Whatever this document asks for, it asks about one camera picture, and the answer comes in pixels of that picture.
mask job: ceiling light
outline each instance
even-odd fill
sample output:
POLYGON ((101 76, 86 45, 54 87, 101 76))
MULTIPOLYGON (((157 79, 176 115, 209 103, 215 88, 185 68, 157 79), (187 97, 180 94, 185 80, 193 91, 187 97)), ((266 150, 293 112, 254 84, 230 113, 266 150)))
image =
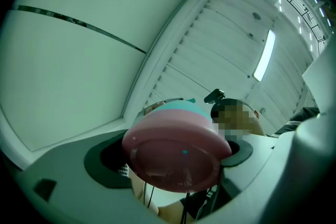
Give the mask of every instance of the ceiling light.
POLYGON ((256 71, 253 73, 253 77, 256 78, 258 81, 262 80, 266 72, 269 60, 272 55, 274 43, 275 43, 275 34, 272 30, 268 30, 266 44, 265 44, 263 53, 261 55, 261 59, 258 63, 256 71))
POLYGON ((320 13, 321 13, 322 17, 324 17, 324 13, 323 13, 322 8, 320 8, 320 13))

